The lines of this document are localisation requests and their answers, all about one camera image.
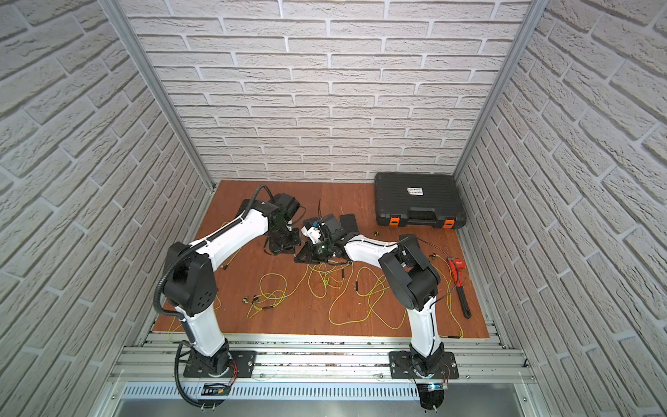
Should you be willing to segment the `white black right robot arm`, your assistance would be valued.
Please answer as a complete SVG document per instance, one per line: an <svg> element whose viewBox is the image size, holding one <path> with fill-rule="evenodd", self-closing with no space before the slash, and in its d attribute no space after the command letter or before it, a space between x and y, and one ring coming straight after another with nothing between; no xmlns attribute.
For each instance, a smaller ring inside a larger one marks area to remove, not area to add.
<svg viewBox="0 0 667 417"><path fill-rule="evenodd" d="M304 226L300 232L305 246L299 257L305 263L341 257L382 269L395 298L407 312L412 369L421 377L434 374L444 355L436 318L441 278L422 252L418 238L406 235L397 242L383 242L353 232L331 235L314 226Z"/></svg>

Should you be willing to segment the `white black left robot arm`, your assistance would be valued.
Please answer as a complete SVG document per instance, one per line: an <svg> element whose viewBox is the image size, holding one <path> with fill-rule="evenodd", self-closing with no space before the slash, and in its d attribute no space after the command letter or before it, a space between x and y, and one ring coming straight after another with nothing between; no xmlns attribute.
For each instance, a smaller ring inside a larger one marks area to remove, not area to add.
<svg viewBox="0 0 667 417"><path fill-rule="evenodd" d="M189 360L199 363L206 375L225 375L231 362L229 342L215 316L215 271L260 236L266 238L270 255L295 253L300 232L293 226L293 218L299 209L295 197L273 195L267 186L260 185L220 229L192 243L174 243L168 248L153 308L182 323L191 349Z"/></svg>

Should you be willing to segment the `dark phone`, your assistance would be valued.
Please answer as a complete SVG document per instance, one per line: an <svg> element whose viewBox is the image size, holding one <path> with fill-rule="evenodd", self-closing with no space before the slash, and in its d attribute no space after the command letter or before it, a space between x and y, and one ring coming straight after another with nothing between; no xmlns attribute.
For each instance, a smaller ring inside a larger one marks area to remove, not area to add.
<svg viewBox="0 0 667 417"><path fill-rule="evenodd" d="M340 225L346 234L358 235L360 233L355 214L345 214L340 216Z"/></svg>

